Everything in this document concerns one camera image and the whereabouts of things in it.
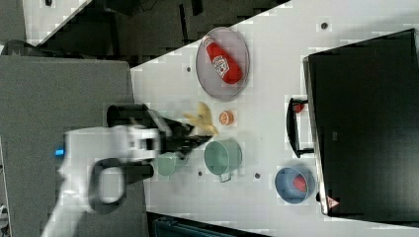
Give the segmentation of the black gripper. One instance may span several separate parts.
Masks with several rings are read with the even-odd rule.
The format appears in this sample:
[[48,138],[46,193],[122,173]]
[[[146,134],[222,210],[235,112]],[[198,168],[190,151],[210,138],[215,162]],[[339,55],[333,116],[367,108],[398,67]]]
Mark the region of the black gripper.
[[182,138],[182,135],[189,135],[195,127],[165,118],[154,110],[149,110],[148,114],[151,118],[151,126],[159,130],[161,154],[177,152],[181,157],[186,157],[211,139],[211,135],[193,135]]

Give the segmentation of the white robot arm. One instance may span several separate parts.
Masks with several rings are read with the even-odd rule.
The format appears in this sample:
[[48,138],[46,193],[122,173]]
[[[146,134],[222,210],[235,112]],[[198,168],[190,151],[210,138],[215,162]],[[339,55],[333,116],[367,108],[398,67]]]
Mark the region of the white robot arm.
[[41,237],[74,237],[87,212],[108,214],[124,202],[126,187],[154,175],[151,162],[181,160],[217,134],[203,103],[187,123],[165,118],[145,104],[111,105],[105,126],[65,133],[63,178]]

